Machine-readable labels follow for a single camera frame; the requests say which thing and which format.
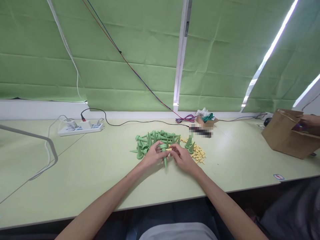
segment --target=black cable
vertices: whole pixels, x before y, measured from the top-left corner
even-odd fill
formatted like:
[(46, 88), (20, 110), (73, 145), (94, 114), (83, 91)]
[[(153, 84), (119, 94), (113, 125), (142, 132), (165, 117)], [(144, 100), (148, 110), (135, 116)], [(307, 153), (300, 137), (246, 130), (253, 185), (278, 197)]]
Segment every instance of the black cable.
[[(125, 124), (125, 123), (127, 123), (127, 122), (140, 122), (140, 121), (127, 121), (127, 122), (124, 122), (124, 123), (122, 123), (122, 124), (120, 124), (120, 125), (110, 124), (110, 123), (108, 122), (108, 120), (107, 120), (107, 114), (106, 114), (106, 112), (103, 111), (102, 109), (99, 109), (99, 108), (87, 108), (87, 109), (83, 110), (83, 111), (81, 112), (81, 118), (82, 118), (82, 120), (85, 120), (85, 118), (84, 118), (83, 115), (82, 115), (83, 112), (86, 111), (86, 110), (89, 110), (89, 109), (95, 109), (95, 110), (100, 110), (100, 111), (104, 112), (104, 115), (106, 116), (106, 122), (107, 122), (110, 126), (115, 126), (115, 127), (117, 127), (117, 126), (121, 126), (121, 125), (123, 125), (123, 124)], [(163, 122), (163, 121), (153, 120), (153, 121), (147, 121), (147, 122)], [(186, 127), (189, 127), (188, 125), (185, 125), (185, 124), (172, 124), (172, 123), (166, 123), (166, 122), (163, 122), (163, 123), (168, 124), (168, 125), (186, 126)]]

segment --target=small cardboard box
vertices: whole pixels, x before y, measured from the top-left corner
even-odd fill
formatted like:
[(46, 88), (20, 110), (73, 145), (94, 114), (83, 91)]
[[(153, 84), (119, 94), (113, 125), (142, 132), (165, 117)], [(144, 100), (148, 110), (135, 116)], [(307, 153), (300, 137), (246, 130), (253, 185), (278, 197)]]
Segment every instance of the small cardboard box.
[(202, 127), (213, 127), (216, 122), (220, 121), (218, 118), (214, 118), (214, 120), (209, 120), (204, 123), (204, 121), (200, 117), (197, 117), (196, 120)]
[(293, 131), (303, 112), (278, 109), (269, 124), (262, 131), (271, 149), (304, 159), (320, 147), (320, 137)]

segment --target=table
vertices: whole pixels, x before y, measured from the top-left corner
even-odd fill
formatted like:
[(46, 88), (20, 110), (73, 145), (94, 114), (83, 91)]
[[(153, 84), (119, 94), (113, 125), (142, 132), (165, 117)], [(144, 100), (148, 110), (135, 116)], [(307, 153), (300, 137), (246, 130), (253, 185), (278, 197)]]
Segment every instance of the table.
[[(48, 136), (50, 121), (1, 121), (0, 124), (29, 131), (35, 134)], [(52, 139), (57, 154), (61, 155), (73, 143), (79, 140), (81, 135), (60, 138), (56, 132), (59, 124), (51, 127)], [(0, 130), (0, 203), (34, 176), (48, 163), (48, 155), (44, 148), (44, 140)]]
[[(110, 120), (110, 123), (124, 121)], [(163, 121), (175, 122), (173, 119)], [(262, 121), (220, 121), (212, 130), (212, 138), (200, 135), (193, 138), (206, 152), (205, 165), (200, 166), (224, 191), (279, 184), (273, 174), (281, 174), (286, 180), (320, 175), (319, 157), (300, 160), (271, 150), (261, 135), (262, 130), (256, 126), (257, 123)], [(134, 138), (137, 134), (144, 135), (152, 130), (174, 132), (184, 138), (189, 136), (187, 127), (159, 122), (128, 123), (120, 127), (107, 125), (99, 133), (74, 135), (81, 138), (59, 156), (54, 167), (24, 184), (0, 204), (0, 228), (75, 217), (139, 162), (136, 154), (129, 152), (136, 148)], [(54, 137), (55, 145), (72, 142), (64, 138), (67, 137)], [(167, 171), (163, 165), (156, 166), (142, 177), (117, 210), (204, 195), (197, 182), (171, 160)]]

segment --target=another person's hand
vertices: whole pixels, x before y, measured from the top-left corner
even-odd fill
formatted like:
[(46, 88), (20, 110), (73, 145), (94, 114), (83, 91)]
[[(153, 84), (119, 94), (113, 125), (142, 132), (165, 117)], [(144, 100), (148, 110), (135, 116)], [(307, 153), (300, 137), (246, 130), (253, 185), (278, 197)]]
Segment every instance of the another person's hand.
[(307, 127), (320, 127), (320, 116), (316, 115), (299, 115), (300, 123)]
[(197, 169), (200, 169), (200, 167), (190, 156), (190, 153), (187, 149), (181, 147), (177, 143), (172, 144), (170, 148), (172, 148), (170, 154), (174, 157), (176, 163), (182, 170), (193, 175), (197, 171)]
[(158, 162), (159, 159), (166, 157), (168, 159), (169, 151), (160, 152), (161, 148), (159, 147), (160, 144), (163, 144), (161, 141), (157, 141), (153, 144), (149, 151), (147, 152), (146, 156), (141, 160), (141, 164), (146, 167), (152, 167), (154, 164)]

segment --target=plastic bag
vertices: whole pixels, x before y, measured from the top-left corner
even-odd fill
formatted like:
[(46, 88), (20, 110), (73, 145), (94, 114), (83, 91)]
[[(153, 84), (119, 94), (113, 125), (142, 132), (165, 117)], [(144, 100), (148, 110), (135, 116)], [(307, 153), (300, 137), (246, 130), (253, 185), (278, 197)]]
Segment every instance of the plastic bag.
[(206, 108), (203, 108), (202, 110), (198, 109), (198, 111), (196, 112), (196, 115), (200, 118), (204, 118), (206, 116), (209, 116), (210, 112), (206, 110)]

